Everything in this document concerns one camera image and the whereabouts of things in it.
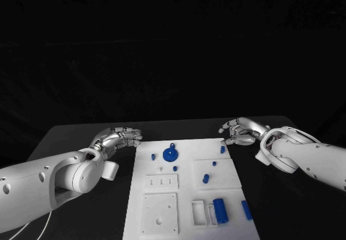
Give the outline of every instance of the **cable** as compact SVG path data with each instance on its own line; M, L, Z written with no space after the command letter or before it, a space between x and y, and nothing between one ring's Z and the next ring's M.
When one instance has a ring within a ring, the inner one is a hole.
M46 230L46 227L48 227L48 224L49 224L51 215L52 215L52 212L49 213L49 217L48 217L46 223L45 223L45 228L43 228L42 233L40 233L40 235L39 235L39 237L38 237L38 240L42 238L42 234L43 234L43 232L45 232L45 230ZM25 230L25 228L27 227L29 224L30 224L30 222L22 227L22 229L19 230L19 232L14 234L14 236L13 236L9 240L13 240L13 239L14 239L14 237L20 234L20 232Z

